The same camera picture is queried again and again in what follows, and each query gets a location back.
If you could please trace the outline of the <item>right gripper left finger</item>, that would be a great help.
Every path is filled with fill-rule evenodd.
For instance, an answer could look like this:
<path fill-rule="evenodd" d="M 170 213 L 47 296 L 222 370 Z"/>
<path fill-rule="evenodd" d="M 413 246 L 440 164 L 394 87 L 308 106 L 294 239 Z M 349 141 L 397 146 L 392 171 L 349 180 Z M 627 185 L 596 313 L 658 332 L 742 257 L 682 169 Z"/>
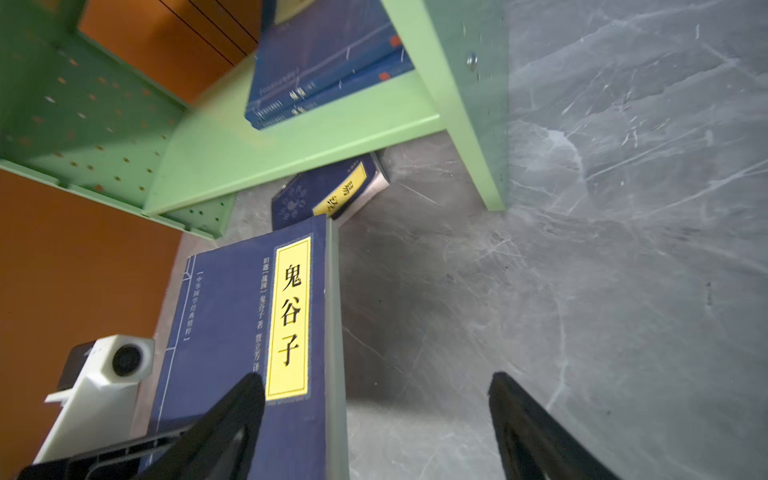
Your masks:
<path fill-rule="evenodd" d="M 246 479 L 266 401 L 262 377 L 246 374 L 141 479 Z"/>

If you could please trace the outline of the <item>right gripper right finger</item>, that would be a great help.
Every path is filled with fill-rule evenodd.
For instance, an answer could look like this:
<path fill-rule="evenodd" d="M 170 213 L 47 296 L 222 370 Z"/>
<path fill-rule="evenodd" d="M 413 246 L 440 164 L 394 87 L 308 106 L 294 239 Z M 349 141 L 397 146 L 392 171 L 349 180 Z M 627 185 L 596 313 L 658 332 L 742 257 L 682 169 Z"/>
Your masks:
<path fill-rule="evenodd" d="M 507 479 L 618 478 L 509 374 L 493 374 L 488 403 Z"/>

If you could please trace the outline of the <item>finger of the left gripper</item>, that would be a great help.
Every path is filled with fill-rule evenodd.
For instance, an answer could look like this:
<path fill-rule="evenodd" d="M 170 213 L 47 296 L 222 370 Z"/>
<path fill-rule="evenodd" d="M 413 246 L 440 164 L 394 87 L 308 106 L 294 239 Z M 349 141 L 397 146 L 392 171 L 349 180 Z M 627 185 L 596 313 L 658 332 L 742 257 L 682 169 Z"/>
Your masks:
<path fill-rule="evenodd" d="M 170 449 L 192 425 L 68 458 L 32 464 L 17 479 L 131 479 Z"/>

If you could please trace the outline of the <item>blue book with yellow label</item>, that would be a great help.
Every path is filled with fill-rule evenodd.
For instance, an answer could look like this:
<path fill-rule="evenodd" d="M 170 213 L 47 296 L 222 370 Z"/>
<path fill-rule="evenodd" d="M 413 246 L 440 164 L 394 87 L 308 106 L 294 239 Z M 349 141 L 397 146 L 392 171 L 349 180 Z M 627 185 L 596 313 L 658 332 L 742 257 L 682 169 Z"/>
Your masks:
<path fill-rule="evenodd" d="M 190 256 L 149 417 L 190 424 L 264 382 L 253 479 L 349 477 L 338 231 L 326 216 Z"/>

